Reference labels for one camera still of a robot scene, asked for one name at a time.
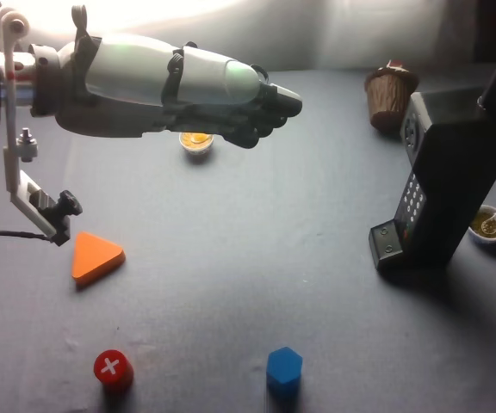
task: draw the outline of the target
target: small bowl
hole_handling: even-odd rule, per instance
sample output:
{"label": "small bowl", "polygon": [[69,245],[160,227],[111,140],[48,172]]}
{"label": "small bowl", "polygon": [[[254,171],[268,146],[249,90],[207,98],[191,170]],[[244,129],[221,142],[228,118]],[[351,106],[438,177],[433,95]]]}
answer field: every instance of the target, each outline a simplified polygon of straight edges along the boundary
{"label": "small bowl", "polygon": [[[482,205],[480,206],[480,213],[491,213],[494,214],[496,213],[496,208],[494,206],[489,206],[489,205]],[[481,244],[492,244],[496,243],[496,237],[495,238],[487,238],[483,237],[477,232],[475,232],[472,227],[468,228],[468,234],[469,236],[476,242],[476,243],[481,243]]]}
{"label": "small bowl", "polygon": [[179,133],[179,143],[190,155],[203,155],[207,153],[214,144],[214,135],[210,135],[210,138],[205,142],[207,143],[207,145],[203,146],[202,148],[191,148],[183,143],[183,134],[184,133]]}

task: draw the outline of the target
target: gray tablecloth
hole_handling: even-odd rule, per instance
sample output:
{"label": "gray tablecloth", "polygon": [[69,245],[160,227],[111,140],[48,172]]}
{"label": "gray tablecloth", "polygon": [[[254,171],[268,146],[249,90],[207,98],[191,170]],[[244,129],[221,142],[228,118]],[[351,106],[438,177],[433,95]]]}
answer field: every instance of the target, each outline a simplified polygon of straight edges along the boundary
{"label": "gray tablecloth", "polygon": [[[429,73],[419,89],[491,71]],[[301,115],[253,150],[219,138],[205,163],[176,133],[98,139],[21,114],[40,143],[24,169],[80,199],[74,235],[114,241],[127,261],[79,292],[73,240],[0,238],[0,411],[278,411],[265,364],[290,346],[304,366],[287,410],[496,412],[496,256],[465,238],[430,288],[375,273],[369,228],[393,217],[410,164],[370,126],[365,74],[272,74],[303,96]],[[32,231],[5,192],[3,134],[0,229]],[[108,348],[135,369],[117,402],[92,371]]]}

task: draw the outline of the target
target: blue hexagonal prism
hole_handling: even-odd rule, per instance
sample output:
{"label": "blue hexagonal prism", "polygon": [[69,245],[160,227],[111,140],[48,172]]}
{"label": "blue hexagonal prism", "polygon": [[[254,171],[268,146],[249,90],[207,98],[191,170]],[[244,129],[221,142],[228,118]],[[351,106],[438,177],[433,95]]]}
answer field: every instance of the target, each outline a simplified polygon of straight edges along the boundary
{"label": "blue hexagonal prism", "polygon": [[300,387],[303,358],[289,347],[279,348],[267,359],[267,386],[281,398],[293,397]]}

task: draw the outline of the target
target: orange triangular block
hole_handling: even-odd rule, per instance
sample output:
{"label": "orange triangular block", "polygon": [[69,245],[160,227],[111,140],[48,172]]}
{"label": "orange triangular block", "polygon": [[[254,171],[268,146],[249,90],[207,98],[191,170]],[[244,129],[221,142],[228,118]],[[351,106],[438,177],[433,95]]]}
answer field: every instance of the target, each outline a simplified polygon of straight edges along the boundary
{"label": "orange triangular block", "polygon": [[80,232],[76,237],[72,278],[79,286],[85,286],[120,267],[124,261],[126,254],[120,245]]}

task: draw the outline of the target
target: robotic hand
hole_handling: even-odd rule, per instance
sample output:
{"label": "robotic hand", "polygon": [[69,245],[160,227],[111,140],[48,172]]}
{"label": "robotic hand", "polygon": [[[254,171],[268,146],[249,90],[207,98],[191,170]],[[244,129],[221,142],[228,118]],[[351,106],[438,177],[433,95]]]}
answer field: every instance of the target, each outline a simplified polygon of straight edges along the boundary
{"label": "robotic hand", "polygon": [[30,162],[37,156],[37,141],[27,128],[16,137],[17,106],[30,107],[33,117],[54,116],[65,130],[83,135],[213,133],[243,148],[254,147],[301,111],[301,98],[268,83],[258,66],[203,51],[192,42],[178,48],[142,36],[90,36],[84,6],[72,8],[72,20],[76,39],[60,51],[31,45],[28,52],[14,52],[28,34],[28,19],[14,9],[0,9],[7,190],[11,202],[57,245],[70,239],[68,216],[80,214],[82,207],[68,191],[55,202],[20,170],[19,159]]}

